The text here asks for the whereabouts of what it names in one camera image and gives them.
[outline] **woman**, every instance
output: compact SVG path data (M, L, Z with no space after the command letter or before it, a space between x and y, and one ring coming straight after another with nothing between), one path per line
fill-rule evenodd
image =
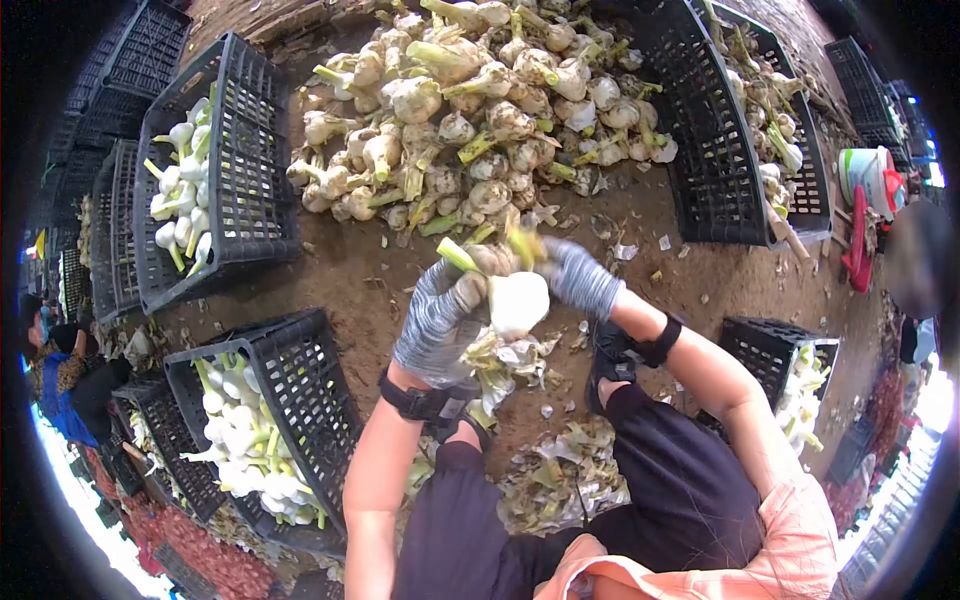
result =
M496 515L499 490L484 479L487 434L453 413L470 397L454 385L463 376L457 358L479 329L474 310L486 284L441 261L417 285L349 467L348 598L826 598L836 527L760 385L583 248L545 244L550 290L597 322L587 404L616 431L613 456L632 504L543 539L507 535ZM483 252L468 251L486 272ZM644 394L628 349L670 370L732 445ZM423 427L417 417L431 419L441 446L397 559L396 511Z
M44 327L42 308L33 295L20 301L23 353L40 412L65 439L95 447L109 439L107 405L130 378L131 365L123 356L105 364L96 340L76 324Z

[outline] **dirt floor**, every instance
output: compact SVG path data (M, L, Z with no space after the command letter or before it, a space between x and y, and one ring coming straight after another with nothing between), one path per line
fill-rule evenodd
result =
M304 8L301 0L198 0L188 9L194 18L194 27L184 62L225 30L233 29L254 39L261 47L286 52L281 64L290 74L291 85L297 85L307 79L310 68L320 57L315 50L327 41L341 50L352 48L340 45L346 40L334 31L327 39L316 35L308 38L308 43L300 40L278 51L278 36L293 36L309 19L317 18L318 14L329 17L341 11L345 4L350 3L324 7L318 2ZM834 96L842 97L821 49L832 37L805 0L732 0L731 4L767 23L788 45L819 65ZM294 9L312 12L297 15ZM283 27L275 25L278 18L285 19ZM364 37L371 29L372 26L357 35ZM295 104L292 98L291 147L302 142L300 114L293 109ZM835 180L831 174L832 156L834 151L825 151L828 175ZM677 230L667 170L655 167L641 173L630 162L617 169L611 180L611 190L589 200L565 190L548 195L550 204L563 207L557 215L561 221L566 215L581 217L578 227L556 233L576 240L602 259L604 246L590 230L590 215L601 213L623 223L622 243L637 244L639 254L624 263L621 276L653 304L686 315L690 326L712 340L718 339L720 324L728 315L779 318L841 339L839 358L816 431L825 449L816 453L808 447L802 457L811 472L822 477L837 443L852 421L854 399L865 398L874 380L883 312L880 261L875 268L872 292L855 295L847 284L839 281L841 252L836 245L828 256L821 258L816 275L800 275L797 260L789 250L770 252L742 246L693 244L689 254L680 259L678 253L683 240ZM831 187L831 192L834 205L842 202L835 187ZM549 228L544 231L553 233ZM395 236L383 221L340 225L328 213L302 214L300 234L304 242L314 247L297 262L240 283L224 296L209 299L206 312L191 302L163 311L156 319L176 328L189 326L193 340L202 343L222 329L304 307L323 307L335 327L351 391L366 416L377 398L377 374L389 360L391 345L406 313L408 294L403 290L413 286L420 271L436 260L437 240L415 238L411 248L402 250L396 248ZM664 234L670 239L668 251L662 251L658 244L658 238ZM390 240L387 249L381 248L382 236ZM811 245L811 255L821 256L821 244L829 245L831 241ZM661 271L663 278L654 283L650 275L656 271ZM535 335L542 335L566 329L547 360L549 368L569 379L568 389L555 392L518 388L503 403L498 411L501 431L489 462L489 472L494 478L509 466L519 446L534 441L544 432L559 432L565 420L585 415L583 389L589 355L587 351L575 353L569 349L576 337L577 324L583 318L582 314L558 305L534 331ZM652 396L672 396L675 406L690 414L695 412L695 399L678 393L668 373L645 371L640 381ZM577 403L572 416L565 414L563 408L571 398ZM554 407L550 420L540 415L544 403Z

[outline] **gray work glove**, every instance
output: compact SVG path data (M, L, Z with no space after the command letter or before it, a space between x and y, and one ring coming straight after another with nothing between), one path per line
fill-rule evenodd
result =
M623 279L612 276L579 244L545 235L543 245L549 257L537 270L550 291L563 303L607 321L617 293L626 285Z
M458 359L490 320L486 299L484 276L441 259L417 282L394 360L434 388L458 384L469 376Z

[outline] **white bucket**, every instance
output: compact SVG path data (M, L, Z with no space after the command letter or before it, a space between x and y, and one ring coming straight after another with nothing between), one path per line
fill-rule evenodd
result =
M887 181L883 171L893 170L894 158L883 146L876 148L847 148L840 151L837 161L840 176L840 188L848 206L853 206L853 189L863 186L867 204L887 221L894 220L894 214L903 207L902 193L895 194L900 200L890 206L887 197Z

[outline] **black wrist strap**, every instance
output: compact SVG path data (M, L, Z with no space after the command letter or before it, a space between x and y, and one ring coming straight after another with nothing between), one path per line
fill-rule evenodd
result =
M666 313L666 327L663 328L660 336L658 336L657 340L654 341L653 345L643 356L644 364L651 369L656 369L665 363L666 355L670 352L673 345L677 343L677 338L680 337L680 332L683 328L684 326L680 321L670 313Z
M459 413L470 400L470 398L456 397L460 395L455 394L454 389L424 391L410 388L409 390L401 390L387 378L387 368L380 372L380 378L377 379L376 383L380 386L380 395L383 396L383 399L390 402L401 417L409 420L433 421L450 418Z

